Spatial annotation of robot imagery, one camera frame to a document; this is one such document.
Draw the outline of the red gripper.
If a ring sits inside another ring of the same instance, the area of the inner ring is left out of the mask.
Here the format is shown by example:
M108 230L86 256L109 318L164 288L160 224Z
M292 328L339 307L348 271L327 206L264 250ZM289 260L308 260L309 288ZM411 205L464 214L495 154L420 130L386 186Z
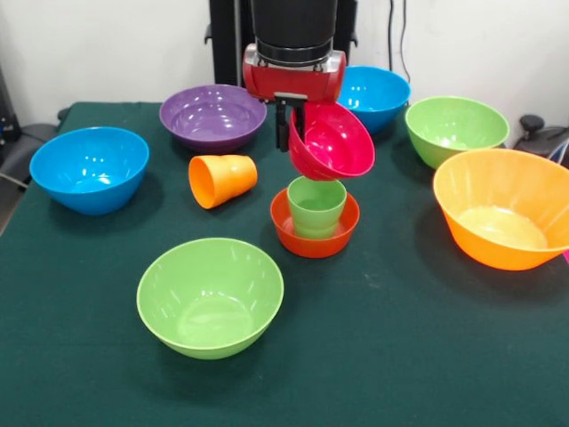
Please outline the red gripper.
M244 50L242 69L245 88L251 96L276 101L294 98L312 102L335 103L340 96L347 66L343 51L333 50L318 64L285 67L266 62L255 44ZM305 138L305 103L294 103L295 129L301 141ZM276 101L276 147L289 150L289 125L285 100Z

